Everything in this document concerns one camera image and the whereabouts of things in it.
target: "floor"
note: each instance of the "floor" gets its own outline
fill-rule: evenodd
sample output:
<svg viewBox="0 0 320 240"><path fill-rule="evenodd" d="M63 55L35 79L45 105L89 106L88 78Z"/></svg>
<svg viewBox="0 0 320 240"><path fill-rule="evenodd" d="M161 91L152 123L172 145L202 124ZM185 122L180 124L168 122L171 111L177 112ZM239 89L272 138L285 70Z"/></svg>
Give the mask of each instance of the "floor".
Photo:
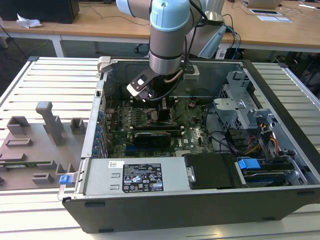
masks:
<svg viewBox="0 0 320 240"><path fill-rule="evenodd" d="M14 41L27 56L56 56L54 46L50 40L15 38ZM7 42L8 49L0 49L0 96L26 62L15 43L8 38ZM135 53L136 44L134 43L99 42L100 53L95 53L94 43L90 41L63 41L62 47L65 56L73 58L98 58L100 56L143 57L148 53L146 45L140 47L139 53ZM245 50L243 58L252 62L266 62L269 53L270 51L266 50Z"/></svg>

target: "label sticker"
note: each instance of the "label sticker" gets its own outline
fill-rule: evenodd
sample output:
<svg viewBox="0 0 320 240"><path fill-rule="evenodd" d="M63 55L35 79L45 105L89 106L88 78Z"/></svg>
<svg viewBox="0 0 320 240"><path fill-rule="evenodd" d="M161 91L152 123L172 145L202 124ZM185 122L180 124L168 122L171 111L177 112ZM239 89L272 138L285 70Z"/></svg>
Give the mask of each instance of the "label sticker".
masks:
<svg viewBox="0 0 320 240"><path fill-rule="evenodd" d="M123 192L138 193L163 190L164 185L160 163L123 165Z"/></svg>
<svg viewBox="0 0 320 240"><path fill-rule="evenodd" d="M125 164L125 161L109 161L110 169L122 169Z"/></svg>

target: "silver robot arm segment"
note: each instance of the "silver robot arm segment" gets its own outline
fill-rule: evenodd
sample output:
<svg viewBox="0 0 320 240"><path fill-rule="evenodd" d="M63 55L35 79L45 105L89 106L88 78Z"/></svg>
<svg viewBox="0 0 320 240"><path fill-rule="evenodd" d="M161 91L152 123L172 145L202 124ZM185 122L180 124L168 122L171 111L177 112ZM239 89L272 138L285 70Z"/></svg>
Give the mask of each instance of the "silver robot arm segment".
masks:
<svg viewBox="0 0 320 240"><path fill-rule="evenodd" d="M189 38L193 34L190 33L191 30L199 26L203 17L206 24L208 23L208 17L205 15L205 12L208 12L206 0L116 0L116 4L119 10L125 14L150 20L150 68L133 79L127 86L127 90L137 100L158 101L168 96L182 79L181 75L185 69L181 69L181 60L185 38L188 35L187 45L191 45L192 40ZM191 37L192 39L198 38L200 43L196 44L196 52L193 51L193 54L201 57L208 56L207 58L212 57L211 53L213 55L224 34L224 30L217 32L217 28L221 27L222 22L217 24L215 21L217 20L212 21L213 29L207 28L206 30L206 33L209 32L207 34L209 38L205 38L207 42L200 41L201 36L196 34ZM161 83L167 85L174 83L174 85L164 93L167 87ZM159 95L162 93L162 96L154 98L156 93Z"/></svg>
<svg viewBox="0 0 320 240"><path fill-rule="evenodd" d="M204 0L194 0L203 12ZM201 20L189 0L117 0L123 13L150 20L150 68L169 76L180 69L185 36Z"/></svg>

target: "table leg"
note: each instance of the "table leg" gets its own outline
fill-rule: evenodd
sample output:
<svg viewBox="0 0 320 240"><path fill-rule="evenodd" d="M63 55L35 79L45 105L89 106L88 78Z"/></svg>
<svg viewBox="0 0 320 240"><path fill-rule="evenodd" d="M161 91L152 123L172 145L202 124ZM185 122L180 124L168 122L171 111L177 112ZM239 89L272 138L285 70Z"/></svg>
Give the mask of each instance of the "table leg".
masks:
<svg viewBox="0 0 320 240"><path fill-rule="evenodd" d="M53 47L55 50L55 54L58 58L64 58L64 50L62 49L61 46L61 40L59 38L54 38L52 39Z"/></svg>
<svg viewBox="0 0 320 240"><path fill-rule="evenodd" d="M270 51L269 55L266 57L265 60L272 61L274 59L275 53L276 53L276 51Z"/></svg>
<svg viewBox="0 0 320 240"><path fill-rule="evenodd" d="M225 59L227 49L229 48L228 44L220 44L218 50L216 51L215 59Z"/></svg>
<svg viewBox="0 0 320 240"><path fill-rule="evenodd" d="M99 42L97 41L94 41L94 51L96 54L99 54L100 53L100 49L99 49Z"/></svg>
<svg viewBox="0 0 320 240"><path fill-rule="evenodd" d="M0 37L0 46L3 49L7 49L8 48L8 44L6 42L6 37Z"/></svg>

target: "blue plastic tab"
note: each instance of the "blue plastic tab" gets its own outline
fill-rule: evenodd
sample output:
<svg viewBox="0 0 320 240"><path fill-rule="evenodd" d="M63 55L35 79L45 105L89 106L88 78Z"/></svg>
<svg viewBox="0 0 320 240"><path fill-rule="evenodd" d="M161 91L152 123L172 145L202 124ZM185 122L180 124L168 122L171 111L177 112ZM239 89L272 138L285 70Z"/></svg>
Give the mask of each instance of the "blue plastic tab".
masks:
<svg viewBox="0 0 320 240"><path fill-rule="evenodd" d="M260 164L256 158L242 158L238 161L241 169L260 169Z"/></svg>
<svg viewBox="0 0 320 240"><path fill-rule="evenodd" d="M61 184L61 185L72 184L72 176L71 175L62 175L59 179L59 184Z"/></svg>

